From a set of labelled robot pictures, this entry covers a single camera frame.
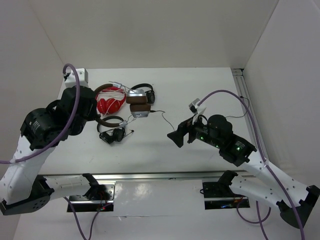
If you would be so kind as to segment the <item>brown silver headphones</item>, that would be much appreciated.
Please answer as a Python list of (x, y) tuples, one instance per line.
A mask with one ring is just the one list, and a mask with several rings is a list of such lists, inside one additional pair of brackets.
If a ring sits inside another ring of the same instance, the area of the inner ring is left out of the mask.
[(143, 92), (135, 93), (131, 88), (119, 82), (110, 82), (97, 87), (94, 93), (96, 94), (98, 118), (116, 116), (124, 104), (129, 105), (132, 117), (147, 117), (152, 105), (147, 103), (147, 97)]

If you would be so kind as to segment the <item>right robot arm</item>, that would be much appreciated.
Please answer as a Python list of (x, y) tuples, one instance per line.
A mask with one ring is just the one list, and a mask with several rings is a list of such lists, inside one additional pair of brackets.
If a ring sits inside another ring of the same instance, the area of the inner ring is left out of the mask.
[(232, 193), (244, 195), (279, 210), (280, 217), (294, 228), (304, 227), (320, 196), (315, 185), (298, 182), (271, 162), (264, 161), (256, 147), (234, 134), (233, 126), (219, 114), (208, 118), (207, 123), (189, 118), (181, 122), (177, 130), (167, 134), (179, 148), (199, 140), (218, 149), (227, 162), (251, 173), (263, 185), (251, 182), (237, 173), (227, 170), (219, 179), (218, 190), (223, 196)]

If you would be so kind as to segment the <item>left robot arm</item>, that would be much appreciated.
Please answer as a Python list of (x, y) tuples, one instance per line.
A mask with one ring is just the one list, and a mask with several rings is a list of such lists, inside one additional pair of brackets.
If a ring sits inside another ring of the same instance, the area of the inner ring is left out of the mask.
[(79, 135), (97, 117), (92, 89), (66, 88), (60, 99), (31, 111), (20, 128), (18, 146), (0, 181), (0, 211), (5, 216), (33, 213), (49, 201), (68, 196), (88, 200), (104, 190), (90, 173), (72, 177), (39, 175), (42, 165), (59, 142)]

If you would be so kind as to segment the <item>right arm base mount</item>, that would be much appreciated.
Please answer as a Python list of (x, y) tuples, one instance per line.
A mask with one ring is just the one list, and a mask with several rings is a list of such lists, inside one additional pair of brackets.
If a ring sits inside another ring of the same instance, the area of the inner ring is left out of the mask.
[(226, 185), (217, 181), (203, 182), (199, 192), (204, 197), (206, 210), (250, 208), (249, 199), (246, 196), (233, 193)]

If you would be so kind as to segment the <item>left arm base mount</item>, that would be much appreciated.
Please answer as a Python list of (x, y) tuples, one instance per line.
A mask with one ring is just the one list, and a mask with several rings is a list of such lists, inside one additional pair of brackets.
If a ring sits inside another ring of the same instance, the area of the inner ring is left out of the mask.
[(98, 210), (101, 212), (114, 211), (114, 199), (116, 182), (102, 181), (99, 183), (104, 189), (95, 196), (86, 197), (84, 195), (72, 195), (68, 197), (77, 213), (95, 213)]

